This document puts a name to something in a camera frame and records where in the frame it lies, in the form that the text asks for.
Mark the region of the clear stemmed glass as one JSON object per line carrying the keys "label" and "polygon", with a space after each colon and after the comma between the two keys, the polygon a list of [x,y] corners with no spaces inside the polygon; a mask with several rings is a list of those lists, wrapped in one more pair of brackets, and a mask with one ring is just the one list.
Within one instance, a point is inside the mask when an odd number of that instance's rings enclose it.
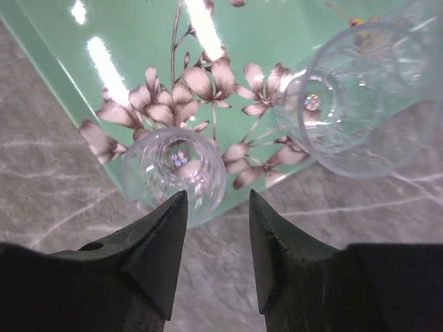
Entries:
{"label": "clear stemmed glass", "polygon": [[211,220],[226,190],[222,157],[211,141],[183,128],[156,129],[124,154],[121,188],[140,212],[151,212],[181,190],[188,193],[188,227]]}

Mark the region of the small clear glass mid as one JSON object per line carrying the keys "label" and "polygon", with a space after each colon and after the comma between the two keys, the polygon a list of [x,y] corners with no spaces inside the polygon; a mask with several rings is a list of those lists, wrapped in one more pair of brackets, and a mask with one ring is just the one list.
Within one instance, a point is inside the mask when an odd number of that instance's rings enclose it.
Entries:
{"label": "small clear glass mid", "polygon": [[276,120],[322,166],[353,178],[409,164],[438,126],[439,69],[418,37],[379,22],[345,30],[286,74]]}

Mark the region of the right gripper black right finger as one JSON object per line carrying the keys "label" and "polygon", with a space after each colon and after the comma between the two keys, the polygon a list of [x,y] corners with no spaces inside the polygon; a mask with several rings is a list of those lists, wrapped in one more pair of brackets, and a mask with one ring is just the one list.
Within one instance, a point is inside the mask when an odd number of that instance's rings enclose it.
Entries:
{"label": "right gripper black right finger", "polygon": [[249,229],[268,331],[441,331],[442,246],[353,243],[339,250],[280,216],[256,191]]}

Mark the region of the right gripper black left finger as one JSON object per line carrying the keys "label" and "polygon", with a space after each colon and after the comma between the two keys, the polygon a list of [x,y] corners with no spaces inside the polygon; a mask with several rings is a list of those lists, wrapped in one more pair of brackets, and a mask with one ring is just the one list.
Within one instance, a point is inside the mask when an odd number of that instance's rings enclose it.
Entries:
{"label": "right gripper black left finger", "polygon": [[180,191],[79,250],[1,244],[2,331],[162,331],[170,320],[188,219]]}

